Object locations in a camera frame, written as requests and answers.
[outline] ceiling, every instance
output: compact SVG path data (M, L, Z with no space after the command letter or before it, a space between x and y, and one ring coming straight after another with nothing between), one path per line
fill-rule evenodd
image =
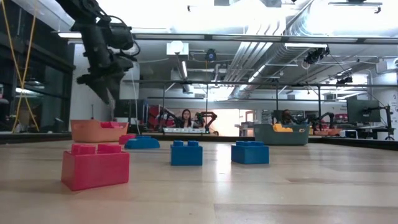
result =
M33 13L33 1L13 0L27 11ZM55 30L66 31L73 24L73 19L66 15L62 8L54 0L38 0L36 9L38 18L46 22ZM374 14L373 9L352 9L352 7L337 8L329 6L329 0L298 0L292 4L289 0L282 0L283 11L273 11L265 7L261 0L240 0L230 6L218 6L214 0L202 1L160 1L160 0L97 0L108 14L122 17L126 23L133 26L133 32L168 32L168 33L192 33L192 34L248 34L254 31L254 35L281 35L294 15L303 10L301 16L295 18L295 22L287 29L294 35L333 35L333 36L383 36L394 37L398 35L398 14L394 12L397 1L383 1L382 11ZM192 12L187 12L186 5L192 6ZM258 24L266 29L255 29ZM151 27L156 29L140 29L140 27ZM166 55L165 40L140 40L141 54L138 61L141 63L141 75L143 79L169 80L170 71L177 66L174 56ZM194 58L183 58L187 60L188 69L192 68L214 68L217 63L229 65L229 73L237 67L233 67L234 58L238 59L237 53L245 43L240 42L199 42L188 41L189 49L195 50ZM241 75L240 81L249 80L256 70L264 65L270 57L272 63L297 64L297 67L266 66L262 71L264 76L280 76L280 82L322 82L335 76L342 69L354 67L355 71L373 68L371 63L377 62L378 57L398 57L398 48L395 45L329 45L333 57L324 58L322 65L312 65L309 69L302 67L302 60L309 48L294 48L284 52L283 55L275 57L273 53L281 53L283 44L272 44L264 50L257 61L242 63L240 66L249 66L250 71ZM215 49L218 56L215 63L204 63L203 52ZM247 49L246 60L251 58L252 52ZM335 62L342 62L342 67ZM188 79L211 80L213 77L205 72L188 72ZM146 85L146 87L162 87L162 85Z

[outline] wall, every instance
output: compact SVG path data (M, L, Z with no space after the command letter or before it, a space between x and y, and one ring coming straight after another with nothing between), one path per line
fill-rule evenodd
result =
M74 59L76 69L73 72L70 119L90 119L92 116L91 106L93 105L94 119L108 121L111 118L111 107L106 105L91 88L86 85L78 85L76 82L78 77L88 73L89 64L87 58L83 57L84 51L82 44L76 44Z

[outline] toy block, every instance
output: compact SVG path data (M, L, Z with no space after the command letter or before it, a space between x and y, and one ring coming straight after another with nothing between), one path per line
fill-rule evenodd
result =
M269 164L269 148L260 141L236 141L231 160L240 164Z
M136 136L135 139L130 139L124 145L125 149L158 149L160 148L159 141L150 136Z
M119 138L119 144L125 145L128 140L130 139L135 139L136 135L135 134L127 134L127 135L122 135Z
M98 154L121 153L122 146L116 144L99 144Z
M127 152L73 155L65 151L61 181L73 191L123 184L129 181L129 165Z
M84 144L73 144L71 154L74 156L95 154L95 146L84 145Z
M171 147L170 164L172 166L202 166L203 148L197 141L174 141Z

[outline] yellow rope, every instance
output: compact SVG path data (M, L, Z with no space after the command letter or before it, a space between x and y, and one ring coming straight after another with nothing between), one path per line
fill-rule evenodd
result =
M15 65L15 68L16 68L16 71L17 71L17 74L18 74L18 78L19 78L19 81L20 81L20 83L21 83L21 94L20 94L19 101L18 101L17 114L16 114L16 118L15 118L14 125L13 125L13 127L12 127L12 132L15 131L15 128L16 128L16 126L17 126L17 122L18 122L18 120L19 120L19 112L20 112L20 109L21 109L21 102L22 102L22 99L23 99L23 98L25 98L26 105L27 105L27 107L28 107L28 109L29 109L29 113L30 113L30 115L31 115L31 117L32 117L32 119L33 119L33 122L35 123L36 130L39 131L39 126L37 125L37 122L36 122L36 119L35 119L35 117L34 117L34 115L33 115L32 109L30 108L29 101L28 101L28 99L24 96L24 94L25 94L25 93L24 93L24 89L25 89L25 79L26 79L27 70L28 70L28 66L29 66L30 51L31 51L31 49L32 49L34 28L35 28L35 25L36 25L37 0L35 0L35 7L34 7L34 15L33 15L32 29L30 30L30 41L29 41L29 47L28 47L27 58L26 58L26 63L25 63L24 76L23 76L22 78L21 78L21 73L20 73L20 71L19 71L17 59L16 59L16 56L15 56L14 46L13 46L13 44L12 44L11 32L10 32L10 28L9 28L9 24L8 24L7 13L6 13L6 5L5 5L4 2L5 2L5 0L1 1L1 4L2 4L2 11L3 11L3 14L4 14L4 20L5 20L5 22L6 22L8 41L9 41L9 43L10 43L11 54L12 54L12 58L14 59L14 65Z

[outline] wooden surface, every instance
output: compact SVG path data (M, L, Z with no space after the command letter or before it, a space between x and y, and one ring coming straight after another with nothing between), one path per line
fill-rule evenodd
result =
M398 153L309 144L271 147L271 165L230 161L201 142L203 167L171 167L170 144L131 152L128 184L70 192L71 141L0 146L1 223L397 223Z

